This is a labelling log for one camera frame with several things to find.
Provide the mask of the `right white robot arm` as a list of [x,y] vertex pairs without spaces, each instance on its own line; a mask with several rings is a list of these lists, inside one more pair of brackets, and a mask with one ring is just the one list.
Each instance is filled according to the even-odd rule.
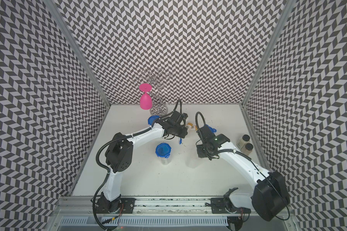
[[229,189],[223,196],[227,212],[253,209],[263,220],[271,221],[288,208],[290,198],[285,178],[279,172],[270,172],[259,166],[227,136],[215,135],[207,124],[198,127],[197,134],[201,142],[197,145],[200,158],[225,160],[240,172],[253,189],[252,193],[238,193],[237,188]]

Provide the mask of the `clear cup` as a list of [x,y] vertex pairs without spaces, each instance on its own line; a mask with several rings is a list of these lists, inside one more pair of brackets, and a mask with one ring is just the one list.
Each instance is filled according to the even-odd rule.
[[168,165],[170,162],[171,162],[171,156],[169,157],[159,157],[159,160],[160,162],[163,164],[163,165]]
[[198,166],[202,165],[204,162],[203,158],[199,158],[197,154],[189,155],[188,158],[185,161],[185,164],[188,168],[197,168]]

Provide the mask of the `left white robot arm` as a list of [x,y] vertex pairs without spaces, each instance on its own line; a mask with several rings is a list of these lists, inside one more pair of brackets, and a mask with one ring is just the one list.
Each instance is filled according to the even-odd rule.
[[122,172],[131,165],[133,151],[170,135],[185,138],[188,134],[187,118],[188,115],[182,112],[182,101],[178,100],[173,111],[155,119],[148,128],[128,135],[119,132],[98,150],[96,163],[107,174],[92,198],[95,214],[116,213],[120,209]]

